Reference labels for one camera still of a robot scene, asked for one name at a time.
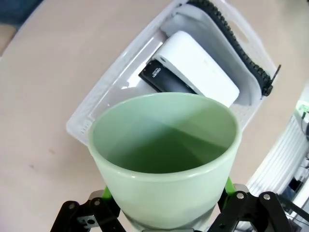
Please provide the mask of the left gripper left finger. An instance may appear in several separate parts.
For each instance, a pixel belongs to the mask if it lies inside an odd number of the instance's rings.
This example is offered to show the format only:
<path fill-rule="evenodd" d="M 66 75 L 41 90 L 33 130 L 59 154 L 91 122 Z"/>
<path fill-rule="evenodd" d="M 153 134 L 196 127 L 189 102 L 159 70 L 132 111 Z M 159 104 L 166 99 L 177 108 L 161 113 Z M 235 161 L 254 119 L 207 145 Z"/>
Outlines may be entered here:
<path fill-rule="evenodd" d="M 54 221 L 54 231 L 89 232 L 99 227 L 102 232 L 122 232 L 119 215 L 120 207 L 106 187 L 91 193 L 84 204 L 64 202 Z"/>

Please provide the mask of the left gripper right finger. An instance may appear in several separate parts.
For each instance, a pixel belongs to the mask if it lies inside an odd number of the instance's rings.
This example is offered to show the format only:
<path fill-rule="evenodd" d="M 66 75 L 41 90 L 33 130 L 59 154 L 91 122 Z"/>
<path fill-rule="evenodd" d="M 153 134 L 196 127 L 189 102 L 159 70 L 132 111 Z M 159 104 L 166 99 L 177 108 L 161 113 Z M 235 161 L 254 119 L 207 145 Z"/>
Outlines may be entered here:
<path fill-rule="evenodd" d="M 220 214 L 210 226 L 211 232 L 233 232 L 239 222 L 249 222 L 257 232 L 288 232 L 290 223 L 277 195 L 271 191 L 258 197 L 237 191 L 227 180 L 218 201 Z"/>

